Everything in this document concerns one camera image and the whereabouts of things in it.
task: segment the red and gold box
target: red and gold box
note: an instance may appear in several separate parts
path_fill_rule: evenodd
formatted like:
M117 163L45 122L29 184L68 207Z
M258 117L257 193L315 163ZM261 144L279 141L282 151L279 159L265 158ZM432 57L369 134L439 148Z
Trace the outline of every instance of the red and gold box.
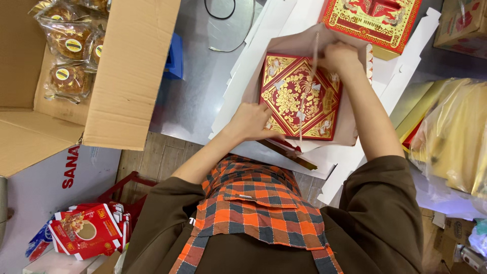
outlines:
M267 53L262 70L259 103L272 110L265 129L299 137L301 117L303 139L333 140L343 86L339 80L333 81L329 72L318 69L309 82L312 65L308 57Z
M391 60L402 54L420 4L421 0L329 0L321 21L371 42L374 56Z

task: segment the sleeve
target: sleeve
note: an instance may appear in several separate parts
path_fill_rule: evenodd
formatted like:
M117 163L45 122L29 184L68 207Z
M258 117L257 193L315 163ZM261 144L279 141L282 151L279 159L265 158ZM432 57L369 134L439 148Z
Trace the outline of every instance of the sleeve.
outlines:
M154 273L204 197L201 185L176 177L154 186L133 231L122 273Z
M399 156L376 158L344 183L339 207L352 219L351 235L384 273L394 273L397 269L389 269L394 265L422 272L423 229L415 198L408 162Z

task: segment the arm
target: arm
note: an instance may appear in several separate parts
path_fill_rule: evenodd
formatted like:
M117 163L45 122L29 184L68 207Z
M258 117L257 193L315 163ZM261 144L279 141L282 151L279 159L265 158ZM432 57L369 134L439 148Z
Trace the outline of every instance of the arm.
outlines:
M273 130L264 130L271 115L272 110L266 105L240 104L230 123L171 176L201 184L208 172L241 142L265 138L284 140L284 135Z
M367 160L387 155L404 157L391 120L358 60L357 49L341 42L328 45L325 59L318 65L338 73L345 85Z

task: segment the black cable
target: black cable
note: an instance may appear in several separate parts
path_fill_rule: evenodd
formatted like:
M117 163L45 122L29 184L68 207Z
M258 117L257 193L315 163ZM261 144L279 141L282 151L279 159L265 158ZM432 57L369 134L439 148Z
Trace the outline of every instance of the black cable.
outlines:
M206 12L208 12L208 14L209 14L211 17L213 17L213 18L215 18L215 19L225 20L225 19L230 18L230 17L233 15L233 12L235 11L235 0L233 0L233 10L232 10L232 12L230 13L230 15L229 15L229 16L227 16L227 17L217 17L217 16L214 16L213 14L211 14L211 12L208 10L208 7L206 6L206 0L205 0L205 9L206 9Z

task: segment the person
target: person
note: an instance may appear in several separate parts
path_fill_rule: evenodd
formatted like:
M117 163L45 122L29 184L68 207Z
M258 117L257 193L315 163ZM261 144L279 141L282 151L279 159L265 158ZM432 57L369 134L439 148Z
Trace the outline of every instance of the person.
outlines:
M344 182L339 208L317 209L293 173L228 153L263 130L264 105L230 123L147 196L123 264L133 273L421 273L421 213L394 128L357 50L328 45L318 64L338 74L367 163Z

